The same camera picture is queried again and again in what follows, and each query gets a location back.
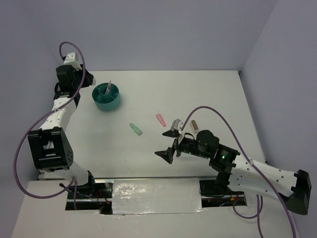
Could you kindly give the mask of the brown-top white eraser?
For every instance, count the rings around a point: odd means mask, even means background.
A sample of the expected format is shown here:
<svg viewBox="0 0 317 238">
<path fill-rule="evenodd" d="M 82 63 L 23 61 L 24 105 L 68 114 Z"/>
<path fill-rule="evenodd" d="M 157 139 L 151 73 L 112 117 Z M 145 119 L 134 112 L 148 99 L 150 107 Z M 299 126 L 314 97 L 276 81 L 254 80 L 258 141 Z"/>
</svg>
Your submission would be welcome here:
<svg viewBox="0 0 317 238">
<path fill-rule="evenodd" d="M 199 131 L 199 127 L 198 127 L 195 120 L 190 121 L 190 126 L 191 126 L 191 129 L 194 133 L 197 133 Z"/>
</svg>

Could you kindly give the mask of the green highlighter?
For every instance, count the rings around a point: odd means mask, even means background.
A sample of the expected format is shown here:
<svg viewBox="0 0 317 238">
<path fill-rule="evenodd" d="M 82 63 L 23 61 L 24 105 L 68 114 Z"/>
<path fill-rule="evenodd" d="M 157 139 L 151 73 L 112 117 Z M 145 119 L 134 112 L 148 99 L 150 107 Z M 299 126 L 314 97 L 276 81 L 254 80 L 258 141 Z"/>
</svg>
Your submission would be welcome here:
<svg viewBox="0 0 317 238">
<path fill-rule="evenodd" d="M 141 135 L 143 133 L 134 123 L 130 123 L 129 126 L 137 135 Z"/>
</svg>

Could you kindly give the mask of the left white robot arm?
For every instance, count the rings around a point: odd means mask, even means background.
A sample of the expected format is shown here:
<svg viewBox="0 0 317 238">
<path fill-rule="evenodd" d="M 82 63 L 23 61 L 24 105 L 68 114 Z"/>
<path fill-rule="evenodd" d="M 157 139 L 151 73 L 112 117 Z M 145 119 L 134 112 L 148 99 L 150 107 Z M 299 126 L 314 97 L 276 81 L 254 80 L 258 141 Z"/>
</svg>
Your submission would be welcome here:
<svg viewBox="0 0 317 238">
<path fill-rule="evenodd" d="M 53 113 L 37 130 L 28 133 L 28 142 L 35 168 L 55 173 L 71 181 L 76 179 L 77 190 L 86 198 L 93 197 L 97 185 L 91 172 L 81 168 L 74 161 L 74 152 L 66 136 L 66 128 L 72 114 L 78 107 L 79 85 L 88 87 L 94 77 L 83 70 L 83 65 L 65 64 L 56 68 L 58 82 L 54 88 Z"/>
</svg>

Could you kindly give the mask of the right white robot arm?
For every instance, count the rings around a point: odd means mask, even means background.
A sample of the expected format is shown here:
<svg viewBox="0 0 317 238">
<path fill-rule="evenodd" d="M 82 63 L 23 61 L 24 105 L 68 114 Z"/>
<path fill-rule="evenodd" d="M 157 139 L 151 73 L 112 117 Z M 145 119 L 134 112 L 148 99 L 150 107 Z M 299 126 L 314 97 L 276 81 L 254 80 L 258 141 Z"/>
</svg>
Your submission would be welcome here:
<svg viewBox="0 0 317 238">
<path fill-rule="evenodd" d="M 303 170 L 285 171 L 252 159 L 247 160 L 235 149 L 220 144 L 209 130 L 202 130 L 195 138 L 181 137 L 177 131 L 163 133 L 174 138 L 171 147 L 155 154 L 172 164 L 173 157 L 189 154 L 209 160 L 218 172 L 215 188 L 221 194 L 229 191 L 253 193 L 271 199 L 282 199 L 286 208 L 299 215 L 307 215 L 312 189 L 309 174 Z"/>
</svg>

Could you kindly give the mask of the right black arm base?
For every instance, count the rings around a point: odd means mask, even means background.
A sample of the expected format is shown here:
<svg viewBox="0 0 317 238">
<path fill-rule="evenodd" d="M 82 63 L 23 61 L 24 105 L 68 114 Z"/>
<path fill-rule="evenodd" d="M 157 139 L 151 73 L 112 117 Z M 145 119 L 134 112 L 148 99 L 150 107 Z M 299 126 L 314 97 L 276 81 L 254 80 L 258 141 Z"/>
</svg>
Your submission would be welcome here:
<svg viewBox="0 0 317 238">
<path fill-rule="evenodd" d="M 212 179 L 199 180 L 199 184 L 203 208 L 232 207 L 234 202 L 236 206 L 247 205 L 244 192 L 218 189 Z"/>
</svg>

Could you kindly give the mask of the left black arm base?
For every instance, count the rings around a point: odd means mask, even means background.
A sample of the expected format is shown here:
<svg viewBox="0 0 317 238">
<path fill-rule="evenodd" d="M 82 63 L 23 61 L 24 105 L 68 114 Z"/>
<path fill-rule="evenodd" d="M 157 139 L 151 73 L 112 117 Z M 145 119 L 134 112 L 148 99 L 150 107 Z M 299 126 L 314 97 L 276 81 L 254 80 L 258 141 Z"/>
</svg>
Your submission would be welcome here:
<svg viewBox="0 0 317 238">
<path fill-rule="evenodd" d="M 89 195 L 77 192 L 74 201 L 74 190 L 69 190 L 66 199 L 66 211 L 97 211 L 102 215 L 112 215 L 112 182 L 96 183 L 96 190 Z"/>
</svg>

